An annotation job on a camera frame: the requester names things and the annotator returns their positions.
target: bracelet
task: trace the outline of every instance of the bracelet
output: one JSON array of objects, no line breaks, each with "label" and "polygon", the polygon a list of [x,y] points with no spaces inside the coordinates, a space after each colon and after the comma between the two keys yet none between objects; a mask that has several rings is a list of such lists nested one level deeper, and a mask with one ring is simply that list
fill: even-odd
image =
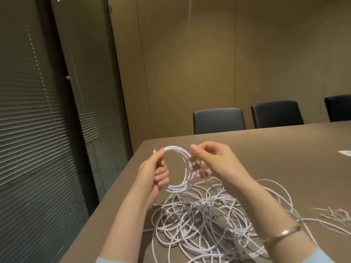
[{"label": "bracelet", "polygon": [[265,243],[274,243],[274,242],[278,242],[280,241],[281,239],[287,237],[287,236],[290,236],[296,232],[299,232],[301,231],[301,226],[300,225],[295,225],[293,227],[291,227],[289,230],[285,230],[285,231],[282,231],[280,234],[276,235],[276,236],[272,236],[272,237],[268,237],[268,238],[265,238],[265,239],[262,239],[262,242],[265,244]]}]

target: black leather chair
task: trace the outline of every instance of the black leather chair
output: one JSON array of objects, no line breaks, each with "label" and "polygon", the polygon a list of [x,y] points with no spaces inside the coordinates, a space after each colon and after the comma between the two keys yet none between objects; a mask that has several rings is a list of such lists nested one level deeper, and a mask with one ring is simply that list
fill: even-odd
[{"label": "black leather chair", "polygon": [[195,135],[246,129],[243,111],[238,108],[196,111],[193,121]]},{"label": "black leather chair", "polygon": [[339,95],[324,99],[331,122],[351,120],[351,95]]},{"label": "black leather chair", "polygon": [[255,128],[304,124],[296,101],[274,101],[251,106]]}]

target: forearm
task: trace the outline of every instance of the forearm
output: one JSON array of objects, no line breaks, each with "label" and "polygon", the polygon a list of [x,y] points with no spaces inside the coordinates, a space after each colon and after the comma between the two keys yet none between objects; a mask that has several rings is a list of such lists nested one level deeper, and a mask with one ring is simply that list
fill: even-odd
[{"label": "forearm", "polygon": [[137,263],[146,216],[144,199],[133,189],[123,200],[100,257],[125,263]]},{"label": "forearm", "polygon": [[[243,205],[259,237],[276,236],[296,225],[278,201],[253,179],[247,179],[237,186],[236,190],[236,197]],[[304,231],[287,236],[276,243],[265,244],[265,247],[274,263],[301,263],[317,249]]]}]

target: conference table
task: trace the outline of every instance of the conference table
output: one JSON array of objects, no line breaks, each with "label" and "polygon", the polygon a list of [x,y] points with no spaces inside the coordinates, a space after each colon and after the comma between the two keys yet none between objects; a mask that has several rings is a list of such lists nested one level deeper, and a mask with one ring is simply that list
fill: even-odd
[{"label": "conference table", "polygon": [[[253,178],[271,179],[283,185],[302,217],[320,218],[320,211],[312,208],[341,208],[351,213],[351,157],[338,152],[351,150],[351,121],[146,140],[112,184],[60,262],[95,262],[139,165],[149,158],[155,148],[175,145],[190,151],[191,144],[204,141],[228,144]],[[180,184],[184,178],[184,162],[174,151],[168,151],[165,159],[170,171],[170,184]],[[162,191],[157,202],[161,203],[167,196],[169,193]],[[152,227],[151,214],[152,211],[147,215],[145,229]],[[307,222],[307,225],[318,245],[335,262],[350,262],[350,236],[325,229],[318,222]],[[151,239],[152,233],[143,235],[140,263],[154,262]],[[157,240],[155,251],[158,262],[167,262],[167,248]],[[172,248],[171,262],[187,261],[178,247]],[[270,262],[261,258],[255,261]]]}]

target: cord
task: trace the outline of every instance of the cord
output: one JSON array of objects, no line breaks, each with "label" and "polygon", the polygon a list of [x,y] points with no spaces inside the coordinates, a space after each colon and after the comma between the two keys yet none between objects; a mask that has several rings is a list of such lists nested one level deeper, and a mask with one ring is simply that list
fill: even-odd
[{"label": "cord", "polygon": [[[226,193],[221,181],[216,177],[210,177],[206,181],[188,185],[196,174],[190,170],[190,154],[178,146],[168,146],[165,150],[178,152],[186,168],[183,182],[178,186],[168,186],[167,191],[171,192],[171,195],[153,213],[151,221],[154,229],[144,230],[144,232],[153,231],[152,253],[155,262],[158,263],[154,250],[155,239],[168,248],[168,263],[171,263],[171,248],[176,246],[189,259],[187,263],[206,263],[205,259],[209,259],[211,263],[214,260],[218,263],[228,263],[232,260],[243,261],[255,257],[269,258],[265,247],[258,242],[258,235],[244,214],[241,204]],[[205,188],[204,185],[208,181],[214,184]],[[317,221],[329,230],[351,236],[351,232],[329,222],[302,218],[293,207],[288,191],[279,183],[269,179],[257,181],[269,181],[283,189],[287,199],[270,188],[264,187],[276,197],[279,203],[283,201],[289,206],[290,209],[287,212],[296,217],[297,222],[302,223],[314,243],[316,241],[305,221]],[[322,215],[325,218],[339,221],[345,226],[351,224],[349,214],[344,210],[332,211],[330,208],[320,210],[331,212],[332,217]]]}]

